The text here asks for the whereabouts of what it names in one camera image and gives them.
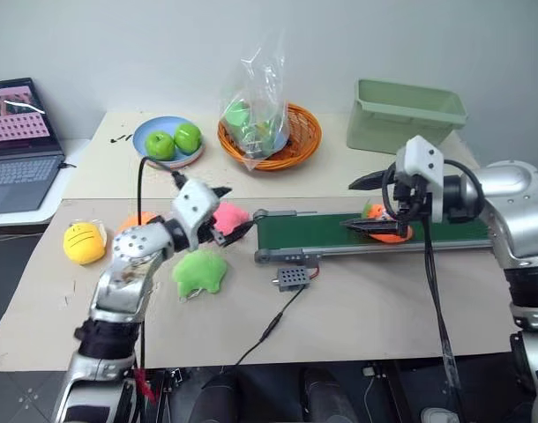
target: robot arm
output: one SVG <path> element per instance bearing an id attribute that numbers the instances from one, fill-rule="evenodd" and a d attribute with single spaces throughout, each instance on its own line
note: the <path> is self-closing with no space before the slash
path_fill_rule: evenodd
<path id="1" fill-rule="evenodd" d="M 510 336 L 520 380 L 536 394 L 532 421 L 538 423 L 538 170 L 509 160 L 475 170 L 485 207 L 480 218 L 510 284 L 510 310 L 522 331 Z M 466 176 L 460 178 L 462 207 L 476 200 Z"/>
<path id="2" fill-rule="evenodd" d="M 494 163 L 472 172 L 482 186 L 477 189 L 466 174 L 444 177 L 443 163 L 437 148 L 415 137 L 389 169 L 364 176 L 350 188 L 383 188 L 385 206 L 402 225 L 424 217 L 439 222 L 443 216 L 450 223 L 476 216 L 486 223 L 495 258 L 510 283 L 514 322 L 522 329 L 511 335 L 512 354 L 520 380 L 536 394 L 532 421 L 538 423 L 538 170 L 515 160 Z M 397 211 L 388 199 L 390 183 Z"/>
<path id="3" fill-rule="evenodd" d="M 89 318 L 75 330 L 81 344 L 71 357 L 52 421 L 131 421 L 136 383 L 127 376 L 136 360 L 134 345 L 153 291 L 153 274 L 175 252 L 194 250 L 212 239 L 225 241 L 213 228 L 213 213 L 219 196 L 229 189 L 209 189 L 186 179 L 179 184 L 173 219 L 130 227 L 114 239 L 112 263 L 96 286 Z"/>

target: green plush toy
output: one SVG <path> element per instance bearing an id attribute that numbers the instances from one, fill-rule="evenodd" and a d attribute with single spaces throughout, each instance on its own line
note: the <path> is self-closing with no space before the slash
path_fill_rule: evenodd
<path id="1" fill-rule="evenodd" d="M 179 298 L 187 298 L 197 289 L 217 293 L 227 268 L 226 261 L 213 251 L 198 249 L 187 254 L 173 268 L 172 277 L 177 283 Z"/>

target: laptop screen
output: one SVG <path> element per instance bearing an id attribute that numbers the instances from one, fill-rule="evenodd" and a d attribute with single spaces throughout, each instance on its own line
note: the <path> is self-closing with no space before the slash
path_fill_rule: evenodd
<path id="1" fill-rule="evenodd" d="M 30 78 L 0 82 L 0 156 L 37 152 L 60 153 Z"/>

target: white table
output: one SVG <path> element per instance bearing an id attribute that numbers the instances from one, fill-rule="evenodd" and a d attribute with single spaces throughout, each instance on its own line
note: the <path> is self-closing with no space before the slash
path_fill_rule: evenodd
<path id="1" fill-rule="evenodd" d="M 73 329 L 86 318 L 108 259 L 88 266 L 72 263 L 63 253 L 64 230 L 74 219 L 101 219 L 115 232 L 136 212 L 139 157 L 131 141 L 112 144 L 110 139 L 133 133 L 157 115 L 162 114 L 105 115 L 0 322 L 0 370 L 67 367 L 78 346 Z M 288 171 L 250 173 L 222 151 L 215 116 L 186 117 L 203 131 L 206 152 L 183 171 L 212 186 L 231 187 L 228 198 L 250 212 L 360 211 L 366 200 L 361 197 L 373 193 L 349 191 L 348 184 L 394 160 L 391 154 L 348 149 L 346 115 L 318 115 L 324 135 L 313 157 Z M 448 158 L 477 166 L 454 133 L 440 148 Z M 167 213 L 175 193 L 167 174 L 146 170 L 143 210 Z M 158 270 L 159 292 L 146 316 L 149 367 L 231 364 L 258 339 L 288 297 L 270 282 L 278 265 L 253 263 L 256 240 L 252 231 L 222 252 L 229 271 L 217 295 L 201 294 L 187 304 L 177 301 L 169 275 L 181 254 Z M 488 251 L 462 251 L 439 253 L 437 260 L 455 353 L 508 351 L 508 335 L 515 328 L 507 285 L 494 257 Z M 247 362 L 429 357 L 440 351 L 422 255 L 351 256 L 323 261 L 313 286 Z"/>
<path id="2" fill-rule="evenodd" d="M 236 199 L 259 208 L 321 212 L 355 211 L 363 199 Z M 114 233 L 135 210 L 129 199 L 64 200 L 24 270 L 0 322 L 0 371 L 65 370 L 78 348 L 75 327 L 87 318 L 93 290 L 111 257 L 79 266 L 63 253 L 73 219 L 100 219 Z M 168 199 L 148 199 L 146 209 L 167 215 Z M 275 263 L 256 264 L 257 231 L 227 249 L 219 293 L 180 303 L 171 279 L 176 254 L 155 273 L 146 313 L 148 367 L 234 363 L 252 346 L 293 293 L 271 283 Z M 455 354 L 508 351 L 515 331 L 503 272 L 488 250 L 436 254 L 445 323 Z M 441 353 L 436 313 L 423 254 L 340 256 L 322 260 L 320 274 L 287 309 L 274 333 L 245 362 L 381 360 L 435 357 Z"/>
<path id="3" fill-rule="evenodd" d="M 111 144 L 110 139 L 132 134 L 141 123 L 158 115 L 173 113 L 106 113 L 64 198 L 134 198 L 139 156 L 131 140 Z M 361 193 L 347 189 L 349 183 L 364 174 L 386 169 L 394 161 L 392 154 L 347 148 L 348 115 L 316 115 L 323 136 L 312 157 L 285 171 L 249 172 L 220 146 L 216 116 L 184 116 L 200 128 L 206 149 L 200 159 L 183 171 L 212 186 L 232 188 L 228 198 L 358 197 Z M 478 166 L 455 133 L 440 149 L 447 158 Z M 143 198 L 172 198 L 176 193 L 165 172 L 148 167 L 143 182 Z"/>
<path id="4" fill-rule="evenodd" d="M 89 144 L 88 139 L 66 139 L 61 142 L 65 153 L 65 162 L 78 166 L 83 151 Z M 0 226 L 37 225 L 46 223 L 56 213 L 64 195 L 65 188 L 77 169 L 66 167 L 57 172 L 48 193 L 37 210 L 0 213 Z"/>

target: green apple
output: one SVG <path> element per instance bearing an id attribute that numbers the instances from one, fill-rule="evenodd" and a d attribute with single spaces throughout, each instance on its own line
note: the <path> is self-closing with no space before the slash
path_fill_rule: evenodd
<path id="1" fill-rule="evenodd" d="M 146 138 L 148 156 L 157 160 L 170 160 L 175 155 L 173 138 L 164 130 L 156 130 Z"/>
<path id="2" fill-rule="evenodd" d="M 193 154 L 200 147 L 200 129 L 192 123 L 181 123 L 175 131 L 175 144 L 185 154 Z"/>

